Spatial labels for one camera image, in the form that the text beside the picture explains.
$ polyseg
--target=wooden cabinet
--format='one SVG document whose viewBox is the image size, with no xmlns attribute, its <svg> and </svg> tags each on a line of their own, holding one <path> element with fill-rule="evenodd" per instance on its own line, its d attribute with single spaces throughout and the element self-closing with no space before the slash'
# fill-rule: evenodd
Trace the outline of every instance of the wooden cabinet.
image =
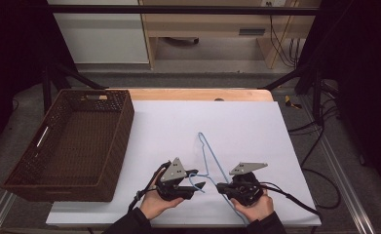
<svg viewBox="0 0 381 234">
<path fill-rule="evenodd" d="M 264 0 L 139 0 L 141 5 L 260 7 Z M 285 7 L 318 7 L 321 0 L 286 0 Z M 273 16 L 280 40 L 306 38 L 314 17 Z M 268 68 L 278 59 L 271 43 L 270 16 L 143 14 L 143 28 L 153 67 L 159 37 L 255 37 Z"/>
</svg>

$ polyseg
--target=person's left hand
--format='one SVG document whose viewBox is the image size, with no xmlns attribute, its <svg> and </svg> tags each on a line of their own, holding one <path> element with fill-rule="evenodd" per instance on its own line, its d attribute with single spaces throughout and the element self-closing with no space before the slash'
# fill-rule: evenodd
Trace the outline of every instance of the person's left hand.
<svg viewBox="0 0 381 234">
<path fill-rule="evenodd" d="M 156 183 L 157 177 L 158 176 L 156 176 L 156 178 L 153 180 L 153 182 L 151 183 L 151 186 L 153 186 Z M 159 193 L 156 190 L 152 190 L 152 191 L 148 191 L 145 194 L 145 197 L 139 208 L 147 217 L 147 219 L 151 220 L 155 218 L 156 216 L 160 215 L 163 211 L 169 208 L 175 208 L 178 204 L 180 204 L 183 201 L 184 201 L 183 198 L 176 198 L 171 201 L 165 201 L 163 200 L 163 198 L 159 196 Z"/>
</svg>

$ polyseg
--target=hand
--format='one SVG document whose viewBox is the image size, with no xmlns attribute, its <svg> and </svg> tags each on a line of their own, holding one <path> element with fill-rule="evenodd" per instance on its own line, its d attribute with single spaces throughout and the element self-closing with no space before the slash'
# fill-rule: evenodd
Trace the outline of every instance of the hand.
<svg viewBox="0 0 381 234">
<path fill-rule="evenodd" d="M 151 183 L 151 186 L 154 186 L 157 178 L 158 178 L 158 175 Z M 148 191 L 145 194 L 145 197 L 139 208 L 147 217 L 147 219 L 151 220 L 155 218 L 156 216 L 160 215 L 163 211 L 169 208 L 175 208 L 182 201 L 184 201 L 183 198 L 176 198 L 172 201 L 165 201 L 163 200 L 163 198 L 160 197 L 159 193 L 156 190 L 152 190 L 152 191 Z"/>
<path fill-rule="evenodd" d="M 243 206 L 234 198 L 230 201 L 235 206 L 236 211 L 242 213 L 248 219 L 248 222 L 253 222 L 257 219 L 262 220 L 274 211 L 273 200 L 268 196 L 267 189 L 265 188 L 263 188 L 263 195 L 259 200 L 249 207 Z"/>
</svg>

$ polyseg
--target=black horizontal bar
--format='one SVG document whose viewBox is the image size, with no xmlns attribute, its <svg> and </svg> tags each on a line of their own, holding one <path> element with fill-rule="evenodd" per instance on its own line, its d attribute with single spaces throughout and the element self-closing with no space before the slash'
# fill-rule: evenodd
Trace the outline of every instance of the black horizontal bar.
<svg viewBox="0 0 381 234">
<path fill-rule="evenodd" d="M 334 10 L 319 8 L 233 7 L 233 6 L 132 6 L 132 5 L 47 5 L 26 6 L 32 10 L 72 14 L 195 14 L 195 15 L 273 15 L 318 16 Z"/>
</svg>

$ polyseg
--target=floor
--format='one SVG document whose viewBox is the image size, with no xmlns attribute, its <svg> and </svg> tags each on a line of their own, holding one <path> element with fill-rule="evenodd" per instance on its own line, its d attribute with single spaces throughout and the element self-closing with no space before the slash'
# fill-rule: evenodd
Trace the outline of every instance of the floor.
<svg viewBox="0 0 381 234">
<path fill-rule="evenodd" d="M 274 69 L 266 68 L 254 39 L 215 38 L 201 38 L 197 45 L 191 41 L 160 40 L 153 70 L 140 65 L 108 68 L 82 66 L 80 70 L 91 80 L 111 87 L 257 88 L 277 80 L 292 69 L 282 62 L 278 62 Z M 83 86 L 75 80 L 70 82 L 73 86 Z M 309 109 L 306 108 L 310 106 L 311 100 L 309 96 L 299 97 L 294 93 L 295 82 L 297 80 L 293 79 L 272 91 L 274 100 L 280 104 L 286 127 L 290 130 L 312 121 Z M 290 97 L 292 104 L 296 107 L 300 104 L 302 108 L 287 106 L 286 96 Z M 323 101 L 326 101 L 324 110 L 330 107 L 335 110 L 334 101 L 330 99 L 328 94 L 323 95 Z M 42 89 L 39 85 L 15 97 L 16 110 L 0 137 L 0 184 L 42 121 L 42 101 Z M 291 141 L 299 161 L 304 160 L 318 139 L 317 129 L 318 126 L 311 126 L 309 129 L 291 134 Z M 359 151 L 343 126 L 340 113 L 330 112 L 326 116 L 323 136 L 322 141 L 310 154 L 306 168 L 327 176 L 336 186 L 340 185 L 336 181 L 336 172 L 329 163 L 327 155 L 330 150 L 352 185 L 352 191 L 355 192 L 368 218 L 367 223 L 371 224 L 368 228 L 373 230 L 361 230 L 365 226 L 358 225 L 358 219 L 353 216 L 355 213 L 353 209 L 358 209 L 358 206 L 349 204 L 350 200 L 344 197 L 344 194 L 340 204 L 334 206 L 338 197 L 332 184 L 314 173 L 304 172 L 316 204 L 320 205 L 319 211 L 324 216 L 323 225 L 317 229 L 317 233 L 381 233 L 381 179 L 375 169 L 360 164 Z M 0 199 L 3 194 L 4 191 L 0 189 Z M 323 209 L 322 206 L 336 208 Z M 9 213 L 2 217 L 4 222 L 1 229 L 3 233 L 29 233 L 27 228 L 33 228 L 32 233 L 47 233 L 45 229 L 57 231 L 56 228 L 45 224 L 50 208 L 49 203 L 28 203 L 17 197 L 9 208 Z M 203 229 L 187 230 L 187 233 L 237 233 L 236 231 Z M 288 233 L 311 232 L 309 228 L 289 228 L 287 231 Z"/>
</svg>

